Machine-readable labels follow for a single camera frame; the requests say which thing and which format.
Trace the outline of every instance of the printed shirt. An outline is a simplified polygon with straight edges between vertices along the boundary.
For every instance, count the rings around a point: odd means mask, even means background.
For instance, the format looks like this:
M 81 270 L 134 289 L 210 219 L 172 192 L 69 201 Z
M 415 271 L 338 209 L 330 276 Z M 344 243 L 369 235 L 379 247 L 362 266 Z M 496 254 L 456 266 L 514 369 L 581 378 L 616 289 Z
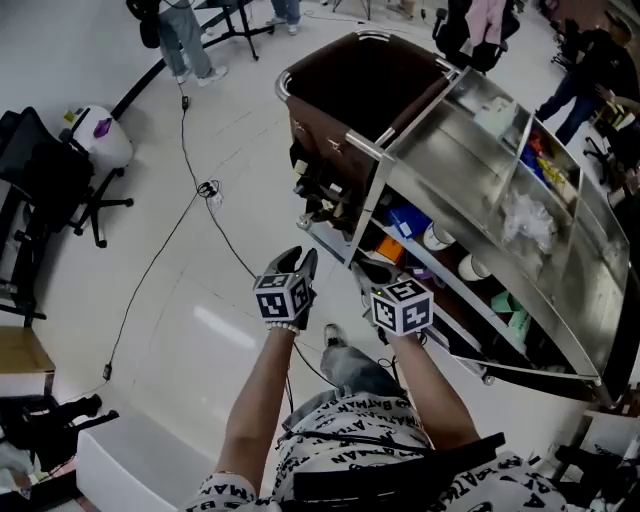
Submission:
M 292 431 L 359 435 L 417 448 L 430 446 L 408 400 L 368 393 L 332 400 L 305 417 Z M 296 472 L 358 470 L 421 457 L 419 453 L 383 446 L 300 436 L 286 438 L 279 450 L 281 462 L 272 496 L 260 499 L 242 476 L 216 473 L 204 481 L 196 498 L 183 510 L 277 512 L 278 502 L 293 498 Z M 549 481 L 520 457 L 505 452 L 488 464 L 457 475 L 449 489 L 426 510 L 513 512 L 528 508 L 563 511 L 566 502 Z

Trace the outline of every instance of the metal cart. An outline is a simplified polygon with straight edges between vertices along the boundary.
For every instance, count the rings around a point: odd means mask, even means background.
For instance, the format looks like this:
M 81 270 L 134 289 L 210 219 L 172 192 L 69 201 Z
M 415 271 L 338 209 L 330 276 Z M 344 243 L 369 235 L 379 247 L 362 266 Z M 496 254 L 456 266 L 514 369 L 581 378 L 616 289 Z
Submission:
M 398 39 L 371 30 L 348 37 L 360 42 Z M 446 85 L 431 91 L 410 122 L 392 123 L 388 131 L 373 135 L 344 122 L 340 131 L 327 131 L 322 115 L 302 123 L 294 94 L 304 93 L 295 87 L 296 74 L 302 67 L 311 75 L 320 55 L 323 65 L 329 65 L 338 43 L 292 66 L 276 83 L 278 96 L 290 109 L 295 139 L 311 133 L 324 158 L 336 161 L 333 153 L 341 158 L 349 154 L 352 161 L 375 164 L 354 210 L 352 236 L 336 235 L 327 222 L 314 224 L 312 236 L 347 266 L 358 257 L 369 230 L 380 230 L 402 244 L 447 284 L 445 290 L 434 291 L 431 337 L 485 383 L 497 377 L 615 406 L 640 343 L 633 321 L 640 311 L 640 286 L 629 263 L 626 236 L 597 187 L 522 106 L 517 105 L 503 135 L 485 129 L 476 117 L 482 106 L 496 97 L 513 98 L 477 72 L 457 70 L 437 57 L 433 61 Z M 334 91 L 325 92 L 326 101 L 334 101 Z M 532 132 L 551 145 L 553 163 L 562 175 L 553 186 L 521 160 Z M 478 258 L 493 274 L 493 289 L 517 299 L 532 317 L 529 333 L 549 340 L 548 346 L 543 350 L 536 345 L 536 353 L 531 346 L 523 348 L 508 319 L 492 309 L 487 290 L 457 275 L 455 251 L 431 252 L 420 240 L 405 239 L 385 225 L 378 215 L 385 191 L 412 203 L 453 235 L 459 252 Z M 522 237 L 502 240 L 504 203 L 514 191 L 540 201 L 554 218 L 558 231 L 551 254 Z

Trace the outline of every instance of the cart handle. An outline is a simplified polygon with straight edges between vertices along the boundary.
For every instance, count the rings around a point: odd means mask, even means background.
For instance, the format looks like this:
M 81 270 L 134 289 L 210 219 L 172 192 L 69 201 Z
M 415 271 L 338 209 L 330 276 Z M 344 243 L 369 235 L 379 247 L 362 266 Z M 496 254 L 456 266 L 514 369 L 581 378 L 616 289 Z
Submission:
M 363 153 L 369 155 L 374 160 L 380 162 L 385 152 L 377 144 L 374 144 L 366 137 L 360 135 L 358 132 L 349 130 L 344 136 L 345 140 L 352 146 L 358 148 Z
M 278 75 L 276 79 L 276 96 L 280 98 L 281 101 L 287 102 L 291 93 L 287 91 L 287 84 L 291 81 L 291 73 L 289 73 L 286 69 Z
M 369 37 L 372 37 L 374 39 L 382 39 L 383 41 L 388 42 L 389 39 L 391 38 L 391 34 L 389 34 L 389 32 L 384 32 L 382 30 L 363 29 L 363 30 L 356 30 L 355 32 L 358 35 L 359 39 L 367 39 Z

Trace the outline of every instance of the white container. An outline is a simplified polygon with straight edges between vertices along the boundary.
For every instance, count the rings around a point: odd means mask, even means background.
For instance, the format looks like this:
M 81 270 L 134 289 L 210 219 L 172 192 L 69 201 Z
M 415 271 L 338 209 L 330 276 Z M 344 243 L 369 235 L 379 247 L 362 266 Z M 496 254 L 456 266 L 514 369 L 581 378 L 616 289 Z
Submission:
M 458 265 L 458 274 L 465 281 L 480 281 L 489 277 L 491 272 L 472 254 L 467 254 Z
M 87 150 L 91 162 L 98 169 L 111 171 L 126 167 L 133 157 L 133 146 L 127 134 L 105 108 L 89 105 L 83 111 L 86 109 L 89 109 L 89 113 L 82 120 L 82 112 L 75 114 L 75 120 L 71 123 L 73 138 Z M 102 137 L 94 137 L 93 130 L 99 121 L 105 119 L 111 119 L 109 131 Z
M 441 251 L 443 249 L 446 249 L 456 241 L 456 239 L 453 238 L 444 229 L 436 226 L 435 222 L 432 222 L 424 232 L 424 237 L 422 240 L 424 242 L 424 246 L 430 251 Z

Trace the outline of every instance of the shoe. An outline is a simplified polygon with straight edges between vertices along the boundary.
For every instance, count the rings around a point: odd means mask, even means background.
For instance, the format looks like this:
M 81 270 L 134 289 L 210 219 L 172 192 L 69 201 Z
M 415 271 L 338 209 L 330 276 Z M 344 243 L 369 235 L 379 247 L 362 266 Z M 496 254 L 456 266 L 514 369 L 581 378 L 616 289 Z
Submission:
M 267 25 L 282 25 L 286 22 L 287 20 L 285 20 L 284 18 L 281 18 L 280 16 L 274 16 L 269 21 L 267 21 Z
M 204 78 L 198 78 L 198 85 L 200 87 L 205 87 L 209 85 L 211 82 L 220 80 L 224 75 L 227 74 L 227 71 L 229 70 L 227 69 L 226 66 L 218 66 L 217 68 L 213 68 L 213 71 L 209 76 Z
M 102 398 L 100 398 L 100 395 L 93 395 L 89 398 L 85 398 L 84 400 L 86 400 L 85 403 L 87 405 L 86 415 L 90 418 L 97 416 L 98 412 L 100 412 L 100 408 L 102 407 Z
M 182 73 L 181 75 L 176 75 L 176 82 L 178 82 L 180 85 L 182 85 L 183 83 L 185 83 L 187 81 L 187 77 L 189 76 L 189 74 L 191 73 L 191 70 L 189 68 L 187 68 L 187 70 Z
M 345 335 L 339 325 L 327 324 L 324 326 L 324 346 L 329 348 L 334 345 L 346 345 Z
M 216 36 L 216 30 L 213 27 L 208 27 L 204 29 L 204 32 L 200 34 L 200 42 L 208 43 Z

